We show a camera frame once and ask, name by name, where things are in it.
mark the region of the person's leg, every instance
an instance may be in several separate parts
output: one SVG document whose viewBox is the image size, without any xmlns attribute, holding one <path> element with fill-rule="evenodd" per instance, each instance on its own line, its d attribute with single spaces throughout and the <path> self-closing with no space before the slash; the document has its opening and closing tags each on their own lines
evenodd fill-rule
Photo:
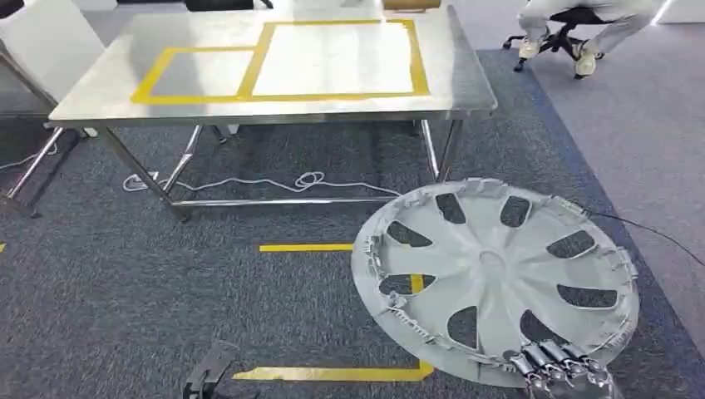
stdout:
<svg viewBox="0 0 705 399">
<path fill-rule="evenodd" d="M 587 41 L 583 49 L 604 54 L 614 50 L 628 37 L 644 29 L 658 12 L 654 0 L 591 0 L 594 12 L 605 21 L 614 21 L 595 38 Z"/>
<path fill-rule="evenodd" d="M 519 50 L 522 58 L 532 58 L 539 52 L 541 42 L 549 32 L 546 22 L 552 15 L 577 7 L 580 0 L 531 0 L 519 14 L 519 25 L 526 31 L 526 39 Z"/>
<path fill-rule="evenodd" d="M 599 35 L 574 47 L 578 57 L 575 75 L 590 76 L 597 67 L 596 55 L 606 54 L 627 37 L 642 30 L 658 10 L 654 0 L 584 0 L 603 21 L 614 21 Z"/>
</svg>

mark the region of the metal table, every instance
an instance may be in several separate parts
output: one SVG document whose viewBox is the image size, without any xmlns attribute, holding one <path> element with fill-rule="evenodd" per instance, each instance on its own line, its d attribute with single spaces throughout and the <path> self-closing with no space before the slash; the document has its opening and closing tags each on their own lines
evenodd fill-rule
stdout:
<svg viewBox="0 0 705 399">
<path fill-rule="evenodd" d="M 415 121 L 437 180 L 448 177 L 463 121 L 496 98 L 452 7 L 425 13 L 365 8 L 150 14 L 136 17 L 50 115 L 97 129 L 180 217 L 194 207 L 330 204 L 392 197 L 173 199 L 203 126 Z M 440 163 L 428 120 L 452 120 Z M 196 126 L 164 186 L 112 128 Z"/>
</svg>

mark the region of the white sneaker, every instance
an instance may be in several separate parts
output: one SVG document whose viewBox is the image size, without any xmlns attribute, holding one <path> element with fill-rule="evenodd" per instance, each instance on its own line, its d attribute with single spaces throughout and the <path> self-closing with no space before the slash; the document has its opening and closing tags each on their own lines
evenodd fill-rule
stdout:
<svg viewBox="0 0 705 399">
<path fill-rule="evenodd" d="M 583 49 L 583 44 L 573 45 L 573 54 L 578 57 L 575 62 L 575 75 L 580 78 L 594 74 L 597 68 L 597 57 L 593 52 L 588 52 Z"/>
<path fill-rule="evenodd" d="M 524 41 L 521 43 L 521 47 L 519 47 L 519 57 L 524 58 L 526 60 L 536 57 L 537 55 L 539 55 L 539 50 L 541 49 L 542 42 L 543 41 L 532 42 L 527 37 L 525 37 Z"/>
</svg>

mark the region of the yellow tape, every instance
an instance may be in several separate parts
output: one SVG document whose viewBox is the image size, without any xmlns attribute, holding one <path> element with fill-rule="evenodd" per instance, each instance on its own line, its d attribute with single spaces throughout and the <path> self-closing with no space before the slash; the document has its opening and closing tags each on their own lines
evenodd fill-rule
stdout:
<svg viewBox="0 0 705 399">
<path fill-rule="evenodd" d="M 267 57 L 267 52 L 269 52 L 269 45 L 272 43 L 274 29 L 276 28 L 277 26 L 272 23 L 265 23 L 262 27 L 262 33 L 259 34 L 256 50 L 254 51 L 252 59 L 249 61 L 249 65 L 243 76 L 243 81 L 240 83 L 238 98 L 247 99 L 252 96 L 252 90 L 254 90 L 254 85 L 257 84 L 259 72 L 262 70 L 264 59 Z"/>
<path fill-rule="evenodd" d="M 159 106 L 237 101 L 237 96 L 152 96 L 151 92 L 176 54 L 191 54 L 195 52 L 253 52 L 256 54 L 255 48 L 254 46 L 167 47 L 157 57 L 154 66 L 147 72 L 145 79 L 142 80 L 142 83 L 137 87 L 137 90 L 132 95 L 131 101 Z"/>
<path fill-rule="evenodd" d="M 290 244 L 259 246 L 259 252 L 325 252 L 352 250 L 352 244 Z"/>
<path fill-rule="evenodd" d="M 433 366 L 421 362 L 419 368 L 322 368 L 257 367 L 238 372 L 234 380 L 337 381 L 337 382 L 419 382 L 433 373 Z"/>
<path fill-rule="evenodd" d="M 349 251 L 352 244 L 260 245 L 259 252 Z M 423 290 L 423 277 L 412 275 L 412 292 Z M 418 368 L 330 368 L 330 367 L 256 367 L 237 372 L 234 380 L 328 381 L 328 382 L 419 382 L 434 371 L 419 361 Z"/>
<path fill-rule="evenodd" d="M 325 94 L 284 94 L 256 96 L 253 94 L 262 65 L 269 52 L 269 46 L 274 37 L 277 26 L 321 26 L 321 25 L 360 25 L 378 23 L 401 23 L 407 30 L 409 36 L 409 47 L 412 59 L 410 75 L 412 79 L 412 91 L 402 93 L 325 93 Z M 243 80 L 237 92 L 232 96 L 152 96 L 151 91 L 159 81 L 161 75 L 171 63 L 177 53 L 191 52 L 253 52 Z M 421 50 L 417 37 L 414 21 L 411 19 L 359 19 L 340 21 L 289 21 L 289 22 L 266 22 L 262 27 L 257 44 L 254 46 L 241 47 L 167 47 L 158 57 L 155 65 L 145 76 L 145 79 L 137 87 L 132 95 L 132 102 L 149 105 L 185 105 L 185 104 L 209 104 L 209 103 L 230 103 L 230 102 L 259 102 L 259 101 L 355 101 L 371 98 L 405 97 L 405 96 L 428 96 L 430 94 L 426 71 L 423 66 Z"/>
</svg>

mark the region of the white pants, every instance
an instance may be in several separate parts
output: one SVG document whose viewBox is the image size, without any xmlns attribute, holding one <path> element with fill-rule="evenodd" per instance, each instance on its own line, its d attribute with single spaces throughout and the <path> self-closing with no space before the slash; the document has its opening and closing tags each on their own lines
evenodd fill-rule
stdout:
<svg viewBox="0 0 705 399">
<path fill-rule="evenodd" d="M 658 11 L 658 0 L 531 0 L 519 15 L 519 24 L 532 41 L 539 41 L 546 22 L 573 7 L 589 7 L 603 21 L 613 21 L 599 35 L 585 43 L 589 52 L 611 52 L 627 37 L 646 27 Z"/>
</svg>

